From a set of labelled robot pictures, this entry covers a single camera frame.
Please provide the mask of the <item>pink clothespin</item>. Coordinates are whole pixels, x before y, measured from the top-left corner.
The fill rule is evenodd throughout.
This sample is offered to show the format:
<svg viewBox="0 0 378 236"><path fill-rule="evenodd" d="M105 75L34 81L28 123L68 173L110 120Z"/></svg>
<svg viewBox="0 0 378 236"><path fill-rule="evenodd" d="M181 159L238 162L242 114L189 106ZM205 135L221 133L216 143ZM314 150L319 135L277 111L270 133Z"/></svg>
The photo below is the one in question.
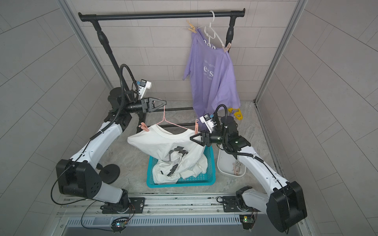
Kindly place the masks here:
<svg viewBox="0 0 378 236"><path fill-rule="evenodd" d="M195 134L199 133L199 119L195 120Z"/></svg>
<svg viewBox="0 0 378 236"><path fill-rule="evenodd" d="M231 43L229 42L224 48L223 48L223 51L226 53L226 52L229 52L231 48Z"/></svg>
<svg viewBox="0 0 378 236"><path fill-rule="evenodd" d="M143 131L149 132L149 128L144 122L141 122L138 127Z"/></svg>

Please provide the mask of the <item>pink wire hanger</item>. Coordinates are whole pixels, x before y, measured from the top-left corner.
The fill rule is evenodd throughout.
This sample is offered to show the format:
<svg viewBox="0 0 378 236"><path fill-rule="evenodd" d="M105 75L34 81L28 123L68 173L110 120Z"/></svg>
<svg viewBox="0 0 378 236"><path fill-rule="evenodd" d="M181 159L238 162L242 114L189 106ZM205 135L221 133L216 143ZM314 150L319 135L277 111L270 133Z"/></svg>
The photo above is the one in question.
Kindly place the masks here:
<svg viewBox="0 0 378 236"><path fill-rule="evenodd" d="M163 117L162 117L162 120L158 123L156 123L156 125L159 125L160 127L179 127L179 128L183 128L183 129L186 129L188 130L188 128L182 126L182 125L179 125L179 124L175 124L175 123L172 123L172 122L169 122L167 119L166 119L166 111L165 111L165 106L163 107Z"/></svg>

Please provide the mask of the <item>white garment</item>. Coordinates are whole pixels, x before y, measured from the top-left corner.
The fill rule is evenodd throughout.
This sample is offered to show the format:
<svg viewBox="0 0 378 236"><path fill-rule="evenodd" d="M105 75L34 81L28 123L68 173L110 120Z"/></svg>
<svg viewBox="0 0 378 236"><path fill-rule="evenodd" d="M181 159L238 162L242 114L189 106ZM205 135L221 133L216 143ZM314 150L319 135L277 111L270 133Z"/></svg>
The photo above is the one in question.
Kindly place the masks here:
<svg viewBox="0 0 378 236"><path fill-rule="evenodd" d="M179 179L206 174L205 147L190 140L194 130L172 134L158 125L128 137L128 143L157 159L152 168L154 184L176 184Z"/></svg>

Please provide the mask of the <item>purple t-shirt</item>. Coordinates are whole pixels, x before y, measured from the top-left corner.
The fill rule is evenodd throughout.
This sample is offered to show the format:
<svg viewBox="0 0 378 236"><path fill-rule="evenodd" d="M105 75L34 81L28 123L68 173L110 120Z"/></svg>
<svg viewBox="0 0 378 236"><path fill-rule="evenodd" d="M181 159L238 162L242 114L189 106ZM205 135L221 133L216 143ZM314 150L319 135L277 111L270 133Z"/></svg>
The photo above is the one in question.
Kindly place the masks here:
<svg viewBox="0 0 378 236"><path fill-rule="evenodd" d="M227 108L241 106L230 55L222 48L208 46L205 35L192 33L192 45L183 79L190 78L193 109L198 118L213 114L224 104Z"/></svg>

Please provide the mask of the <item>beige clothespin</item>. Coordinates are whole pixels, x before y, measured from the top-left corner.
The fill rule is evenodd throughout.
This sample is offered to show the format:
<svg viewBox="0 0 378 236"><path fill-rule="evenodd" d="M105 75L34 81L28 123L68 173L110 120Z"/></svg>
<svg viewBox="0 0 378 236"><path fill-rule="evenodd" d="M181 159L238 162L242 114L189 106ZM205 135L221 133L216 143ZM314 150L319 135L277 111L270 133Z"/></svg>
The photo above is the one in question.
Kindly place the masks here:
<svg viewBox="0 0 378 236"><path fill-rule="evenodd" d="M195 26L189 20L187 20L187 23L189 25L188 30L191 31L192 33L197 33Z"/></svg>

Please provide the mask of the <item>white plastic hanger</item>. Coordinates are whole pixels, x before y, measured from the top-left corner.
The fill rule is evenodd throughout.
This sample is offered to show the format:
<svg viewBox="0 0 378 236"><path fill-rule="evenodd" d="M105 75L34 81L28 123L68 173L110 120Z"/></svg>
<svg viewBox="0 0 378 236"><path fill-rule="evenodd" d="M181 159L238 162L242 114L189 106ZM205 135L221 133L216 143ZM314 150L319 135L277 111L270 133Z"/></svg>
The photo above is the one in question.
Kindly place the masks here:
<svg viewBox="0 0 378 236"><path fill-rule="evenodd" d="M212 49L216 49L216 46L211 43L211 40L212 39L217 39L220 42L222 49L225 51L226 47L225 47L224 42L222 41L222 39L220 38L220 36L217 34L217 32L215 31L215 29L212 27L212 23L215 20L215 13L212 10L210 12L212 14L212 21L209 23L208 26L201 26L201 27L198 27L198 29L203 29L203 33L207 37L207 40L205 40L205 42L206 42L206 44L207 44L208 47L210 47Z"/></svg>

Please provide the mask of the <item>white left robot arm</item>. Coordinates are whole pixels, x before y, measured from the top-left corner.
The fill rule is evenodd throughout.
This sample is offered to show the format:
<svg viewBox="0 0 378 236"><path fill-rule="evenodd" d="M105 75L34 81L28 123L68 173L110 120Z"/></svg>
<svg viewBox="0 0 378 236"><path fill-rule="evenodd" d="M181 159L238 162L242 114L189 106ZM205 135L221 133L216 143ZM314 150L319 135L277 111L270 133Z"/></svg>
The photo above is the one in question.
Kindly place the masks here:
<svg viewBox="0 0 378 236"><path fill-rule="evenodd" d="M99 161L110 145L124 132L130 123L132 113L151 113L167 104L158 98L142 98L132 101L131 91L117 87L110 91L108 101L112 109L100 130L70 159L62 159L56 165L57 180L54 183L65 195L92 199L110 204L126 205L127 192L111 186L103 179L107 172L97 172Z"/></svg>

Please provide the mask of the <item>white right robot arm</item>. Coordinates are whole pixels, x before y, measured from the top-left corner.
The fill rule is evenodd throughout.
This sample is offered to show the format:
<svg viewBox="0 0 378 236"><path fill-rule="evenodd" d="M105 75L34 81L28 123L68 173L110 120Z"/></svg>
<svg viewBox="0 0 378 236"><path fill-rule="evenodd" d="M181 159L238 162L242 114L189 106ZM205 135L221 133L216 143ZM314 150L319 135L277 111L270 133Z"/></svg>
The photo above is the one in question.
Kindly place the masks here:
<svg viewBox="0 0 378 236"><path fill-rule="evenodd" d="M203 147L221 145L225 153L251 171L265 190L261 193L250 186L239 189L236 201L240 209L254 208L266 214L281 233L307 217L302 187L296 181L289 182L280 176L260 158L251 143L239 135L233 117L205 114L199 120L208 130L191 136L190 140Z"/></svg>

